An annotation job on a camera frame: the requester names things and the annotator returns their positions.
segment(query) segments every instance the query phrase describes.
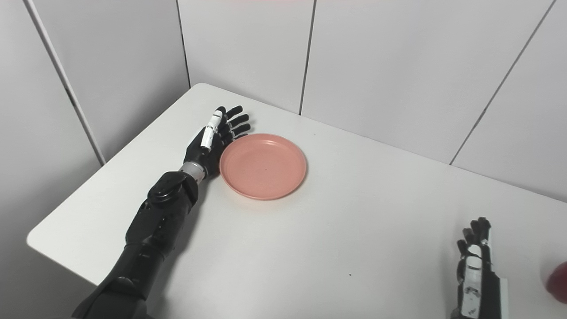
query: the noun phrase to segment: wall seam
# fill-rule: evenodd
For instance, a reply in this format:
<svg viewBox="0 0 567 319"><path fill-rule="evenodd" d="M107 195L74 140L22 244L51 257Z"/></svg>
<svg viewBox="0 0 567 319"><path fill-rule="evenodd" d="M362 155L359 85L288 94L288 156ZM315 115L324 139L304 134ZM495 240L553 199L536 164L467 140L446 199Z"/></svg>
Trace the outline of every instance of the wall seam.
<svg viewBox="0 0 567 319"><path fill-rule="evenodd" d="M551 4L549 5L549 8L547 8L547 10L545 11L544 15L541 17L541 19L539 20L537 26L535 27L534 31L531 33L530 37L528 38L528 40L526 41L526 43L524 44L524 46L522 47L522 49L520 50L520 53L518 54L518 56L516 56L516 59L514 60L514 62L512 63L512 66L510 66L510 68L508 69L508 72L506 72L506 75L504 75L504 78L502 79L502 81L500 82L500 84L498 85L498 87L496 88L496 91L494 91L494 94L492 94L492 96L490 97L490 99L488 100L488 103L486 104L486 106L484 107L483 111L481 112L479 118L476 120L475 124L472 126L471 130L468 132L467 137L465 137L463 143L461 144L461 146L459 147L459 149L457 150L457 152L455 153L455 155L453 156L453 159L451 160L451 162L449 163L449 165L453 165L453 162L455 162L455 159L457 158L457 156L459 155L460 151L463 149L464 144L468 141L468 138L471 136L472 132L475 130L475 128L478 126L478 124L480 123L480 120L483 119L484 115L486 114L486 111L488 109L488 107L492 104L492 101L494 100L494 98L496 97L496 95L498 94L498 92L500 91L500 88L502 88L502 85L504 84L504 82L506 82L506 80L508 79L508 76L510 75L510 73L512 72L512 69L514 69L514 67L516 66L516 63L518 63L518 61L520 60L520 58L522 57L522 54L524 53L524 51L526 50L526 48L528 47L528 45L530 44L531 40L534 38L536 32L538 31L539 27L541 26L541 24L543 23L543 21L545 20L545 18L547 17L547 15L549 14L549 12L551 11L551 8L553 7L553 5L555 4L557 0L553 0L551 2Z"/></svg>
<svg viewBox="0 0 567 319"><path fill-rule="evenodd" d="M100 165L104 166L106 164L106 160L104 159L102 151L100 150L100 147L96 142L92 129L89 126L87 119L84 115L83 109L81 108L81 105L77 100L77 95L73 91L73 88L71 87L71 83L69 82L69 79L65 74L61 61L59 60L59 57L57 56L57 53L53 48L53 43L51 42L51 39L49 38L47 31L45 30L45 27L39 17L39 14L37 13L35 4L33 3L33 0L23 0L23 2L26 6L26 9L28 10L30 18L33 21L33 25L36 27L37 33L39 34L40 39L43 42L45 50L47 51L47 54L49 55L49 58L51 59L51 62L55 67L55 71L59 76L59 80L61 81L61 84L63 85L63 88L65 89L65 92L69 97L69 100L71 101L71 105L73 105L73 109L75 109L75 113L77 114L79 122L81 123L81 126L83 127L83 130L87 135L88 141L91 144L93 151L95 152L96 158L99 161Z"/></svg>
<svg viewBox="0 0 567 319"><path fill-rule="evenodd" d="M179 32L181 33L181 45L183 46L183 58L185 59L185 70L187 71L187 82L191 88L191 77L189 76L189 65L187 64L187 50L185 50L185 38L183 37L183 25L181 23L181 11L179 11L179 0L175 0L177 6L177 18L179 20Z"/></svg>
<svg viewBox="0 0 567 319"><path fill-rule="evenodd" d="M317 0L313 0L313 12L311 13L311 26L309 27L309 40L307 42L307 57L305 59L305 72L303 73L303 84L301 85L301 99L299 100L299 115L303 111L303 95L305 94L305 82L307 81L307 68L309 66L309 53L311 52L311 38L313 36L313 25L315 23L315 9Z"/></svg>

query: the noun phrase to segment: pink plate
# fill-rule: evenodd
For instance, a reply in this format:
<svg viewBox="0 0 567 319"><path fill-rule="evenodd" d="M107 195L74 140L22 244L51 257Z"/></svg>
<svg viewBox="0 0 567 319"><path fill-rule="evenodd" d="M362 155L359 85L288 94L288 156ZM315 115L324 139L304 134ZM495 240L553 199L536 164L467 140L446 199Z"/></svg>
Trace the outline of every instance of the pink plate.
<svg viewBox="0 0 567 319"><path fill-rule="evenodd" d="M232 142L221 156L221 175L235 192L269 200L293 192L305 177L301 150L272 134L251 134Z"/></svg>

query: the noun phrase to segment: robotic hand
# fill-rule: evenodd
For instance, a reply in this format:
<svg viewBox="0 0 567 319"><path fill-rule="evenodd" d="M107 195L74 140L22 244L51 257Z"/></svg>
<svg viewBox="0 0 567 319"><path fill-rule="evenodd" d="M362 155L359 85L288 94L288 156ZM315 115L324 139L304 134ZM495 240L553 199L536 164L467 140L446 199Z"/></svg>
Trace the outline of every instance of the robotic hand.
<svg viewBox="0 0 567 319"><path fill-rule="evenodd" d="M150 189L126 232L126 246L108 276L73 312L80 319L146 319L146 299L158 270L173 251L185 216L198 199L198 185L219 172L222 152L251 127L237 106L219 107L187 147L179 171L162 175Z"/></svg>
<svg viewBox="0 0 567 319"><path fill-rule="evenodd" d="M463 235L457 242L459 306L451 319L507 319L507 281L492 271L490 222L484 217L473 220Z"/></svg>
<svg viewBox="0 0 567 319"><path fill-rule="evenodd" d="M187 147L181 171L194 171L195 166L200 166L200 169L197 168L204 173L202 178L217 175L222 152L234 140L247 135L245 132L251 128L250 124L243 124L248 121L248 114L232 119L241 112L242 106L234 107L228 112L220 106L211 117L209 124L203 127Z"/></svg>

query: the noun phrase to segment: apple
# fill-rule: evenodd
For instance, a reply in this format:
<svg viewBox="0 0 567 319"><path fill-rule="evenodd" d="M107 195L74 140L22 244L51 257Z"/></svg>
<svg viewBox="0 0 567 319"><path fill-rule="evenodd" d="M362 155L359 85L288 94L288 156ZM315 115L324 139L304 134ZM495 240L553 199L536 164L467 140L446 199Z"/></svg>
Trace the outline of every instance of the apple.
<svg viewBox="0 0 567 319"><path fill-rule="evenodd" d="M547 280L546 288L555 299L567 304L567 262L555 268Z"/></svg>

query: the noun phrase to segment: white wall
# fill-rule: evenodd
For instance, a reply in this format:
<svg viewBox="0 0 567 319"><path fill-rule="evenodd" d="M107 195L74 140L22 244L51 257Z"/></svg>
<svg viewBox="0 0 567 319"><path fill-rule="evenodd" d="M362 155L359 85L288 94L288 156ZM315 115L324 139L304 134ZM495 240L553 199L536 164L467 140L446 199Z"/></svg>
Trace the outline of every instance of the white wall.
<svg viewBox="0 0 567 319"><path fill-rule="evenodd" d="M550 3L318 1L302 114L449 163Z"/></svg>
<svg viewBox="0 0 567 319"><path fill-rule="evenodd" d="M106 160L189 89L175 0L34 0Z"/></svg>
<svg viewBox="0 0 567 319"><path fill-rule="evenodd" d="M454 165L567 202L567 2L557 1Z"/></svg>
<svg viewBox="0 0 567 319"><path fill-rule="evenodd" d="M313 0L179 0L192 84L298 113Z"/></svg>
<svg viewBox="0 0 567 319"><path fill-rule="evenodd" d="M0 43L0 318L68 315L91 284L26 236L100 166L23 1L0 1Z"/></svg>

